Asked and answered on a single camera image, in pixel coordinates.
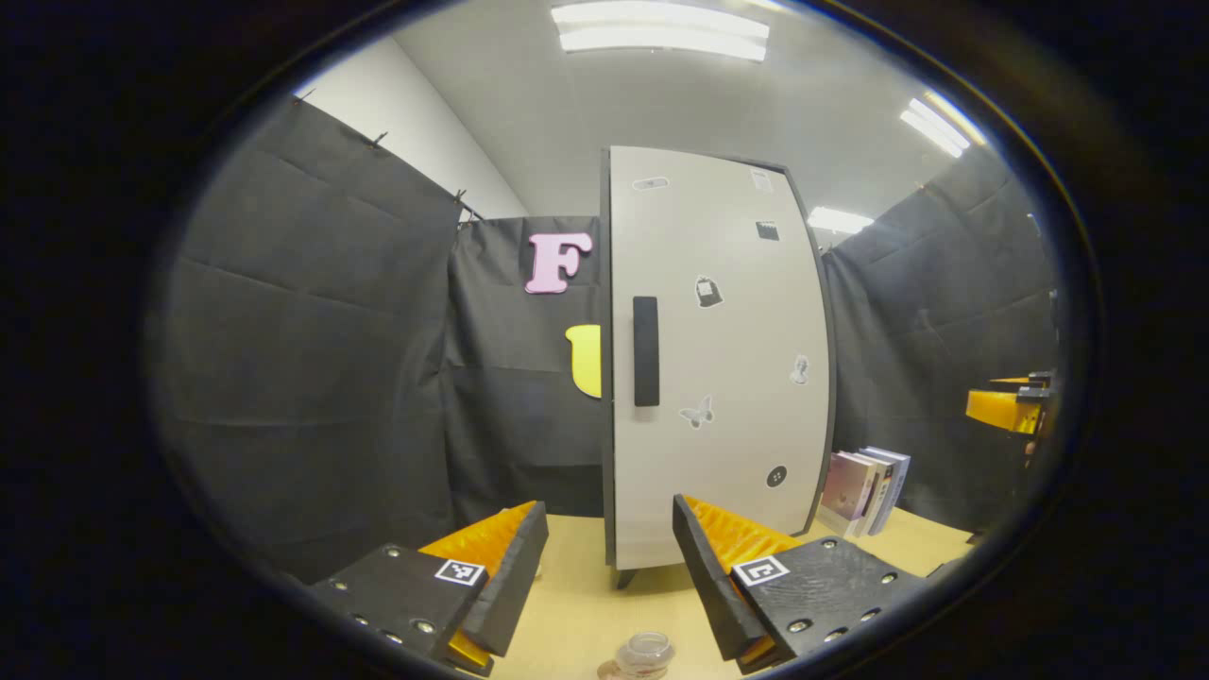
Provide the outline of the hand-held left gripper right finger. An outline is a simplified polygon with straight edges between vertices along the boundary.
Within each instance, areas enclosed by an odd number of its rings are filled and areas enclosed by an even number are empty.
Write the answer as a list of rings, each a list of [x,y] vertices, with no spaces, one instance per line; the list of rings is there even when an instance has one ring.
[[[722,659],[742,674],[820,659],[929,584],[846,538],[802,541],[684,495],[673,537]]]

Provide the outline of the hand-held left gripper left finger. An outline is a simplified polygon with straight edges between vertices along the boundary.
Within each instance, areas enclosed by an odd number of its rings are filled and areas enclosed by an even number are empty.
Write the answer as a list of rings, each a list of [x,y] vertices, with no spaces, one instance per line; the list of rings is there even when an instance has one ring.
[[[312,598],[392,649],[488,676],[508,655],[548,536],[545,503],[528,501],[418,551],[381,544],[316,581]]]

